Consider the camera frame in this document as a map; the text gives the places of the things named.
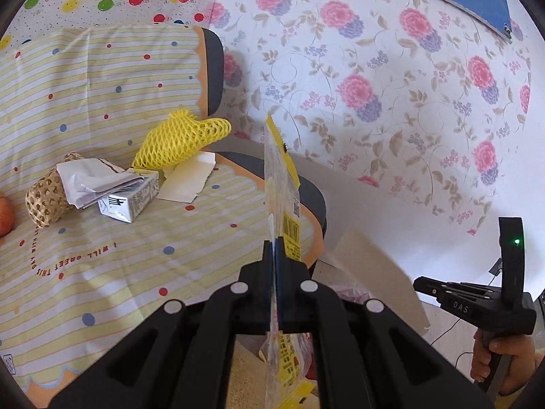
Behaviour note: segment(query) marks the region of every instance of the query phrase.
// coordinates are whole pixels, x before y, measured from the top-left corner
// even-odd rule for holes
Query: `mesh bag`
[[[163,169],[192,157],[203,147],[227,137],[231,124],[222,118],[198,121],[187,109],[152,129],[133,161],[136,169]]]
[[[80,160],[83,157],[75,152],[67,154],[62,162]],[[61,218],[74,206],[68,204],[61,176],[57,168],[51,169],[40,178],[26,195],[27,210],[32,221],[40,228],[48,227]]]

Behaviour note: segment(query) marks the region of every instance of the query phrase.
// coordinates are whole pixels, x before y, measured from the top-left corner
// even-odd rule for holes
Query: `white cardboard piece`
[[[159,189],[157,198],[191,203],[203,190],[204,183],[216,165],[216,154],[200,151],[182,161],[174,169],[165,168],[166,180]]]

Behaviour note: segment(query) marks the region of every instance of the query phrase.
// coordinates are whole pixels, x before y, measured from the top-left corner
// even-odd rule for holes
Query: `yellow mesh net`
[[[231,132],[231,124],[222,118],[198,121],[187,109],[170,114],[170,118],[152,129],[133,161],[137,169],[163,169],[177,165]]]

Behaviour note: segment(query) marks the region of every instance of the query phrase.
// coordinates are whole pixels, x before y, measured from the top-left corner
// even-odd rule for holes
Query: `yellow tag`
[[[284,251],[288,258],[301,261],[299,245],[299,223],[284,212]]]

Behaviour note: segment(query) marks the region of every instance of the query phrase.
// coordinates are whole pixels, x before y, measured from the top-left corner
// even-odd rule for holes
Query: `clear plastic packaging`
[[[275,242],[282,236],[286,256],[301,261],[299,177],[271,116],[265,125],[265,196],[270,240]],[[293,409],[314,387],[305,379],[312,363],[312,344],[306,334],[279,331],[275,253],[271,325],[263,349],[267,362],[265,409]]]

